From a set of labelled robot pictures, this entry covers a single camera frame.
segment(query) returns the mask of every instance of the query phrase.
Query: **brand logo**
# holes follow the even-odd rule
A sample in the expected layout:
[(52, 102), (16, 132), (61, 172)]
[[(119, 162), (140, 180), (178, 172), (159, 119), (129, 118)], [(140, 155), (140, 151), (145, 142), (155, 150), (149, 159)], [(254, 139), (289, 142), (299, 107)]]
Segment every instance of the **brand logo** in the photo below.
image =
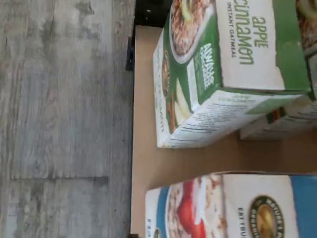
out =
[(254, 199), (249, 211), (252, 238), (284, 238), (283, 214), (277, 202), (266, 195)]
[(160, 231), (159, 231), (159, 228), (156, 228), (155, 231), (154, 231), (154, 235), (153, 235), (153, 238), (161, 238), (161, 234), (160, 234)]

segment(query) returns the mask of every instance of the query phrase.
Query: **brown cardboard surface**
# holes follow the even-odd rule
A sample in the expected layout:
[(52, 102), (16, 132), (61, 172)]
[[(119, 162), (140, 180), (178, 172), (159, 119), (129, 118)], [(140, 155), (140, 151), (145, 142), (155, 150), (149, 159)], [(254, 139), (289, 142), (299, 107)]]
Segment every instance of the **brown cardboard surface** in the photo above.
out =
[(317, 171), (317, 131), (285, 141), (246, 142), (232, 134), (202, 149), (158, 149), (152, 57), (161, 28), (136, 27), (131, 233), (145, 238), (148, 189), (221, 171)]

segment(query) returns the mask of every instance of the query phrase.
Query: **apple slice image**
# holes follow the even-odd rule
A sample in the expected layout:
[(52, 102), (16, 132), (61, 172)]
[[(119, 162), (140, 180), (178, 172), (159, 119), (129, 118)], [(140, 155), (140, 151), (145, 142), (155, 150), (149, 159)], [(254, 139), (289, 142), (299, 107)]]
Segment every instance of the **apple slice image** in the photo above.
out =
[(192, 238), (206, 238), (205, 224), (203, 219), (196, 217), (197, 212), (197, 195), (200, 193), (198, 180), (186, 181), (183, 183), (183, 197), (177, 209), (177, 215), (185, 232)]
[(191, 116), (191, 112), (189, 111), (189, 107), (188, 107), (187, 101), (186, 101), (185, 96), (184, 96), (183, 89), (180, 85), (178, 78), (176, 80), (176, 99), (177, 99), (177, 102), (179, 104), (179, 107), (181, 109), (181, 112), (182, 112), (184, 118), (185, 119), (189, 118)]

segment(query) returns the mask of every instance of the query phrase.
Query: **oatmeal box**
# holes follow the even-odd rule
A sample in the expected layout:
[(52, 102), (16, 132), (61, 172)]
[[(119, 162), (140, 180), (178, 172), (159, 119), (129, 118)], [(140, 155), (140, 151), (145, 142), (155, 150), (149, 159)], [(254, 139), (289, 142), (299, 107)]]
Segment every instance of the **oatmeal box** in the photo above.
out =
[(289, 0), (175, 0), (153, 55), (157, 146), (206, 146), (309, 92), (296, 13)]
[(210, 174), (149, 190), (147, 238), (314, 238), (317, 176)]
[(285, 139), (317, 127), (317, 1), (296, 3), (312, 92), (246, 125), (240, 130), (241, 139)]

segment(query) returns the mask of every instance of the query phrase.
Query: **wooden floor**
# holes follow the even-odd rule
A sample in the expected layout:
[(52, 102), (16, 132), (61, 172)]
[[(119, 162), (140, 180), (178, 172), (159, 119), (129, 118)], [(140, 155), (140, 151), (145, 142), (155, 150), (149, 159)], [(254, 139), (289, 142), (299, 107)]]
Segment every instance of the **wooden floor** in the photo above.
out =
[(0, 1), (1, 238), (128, 233), (134, 1)]

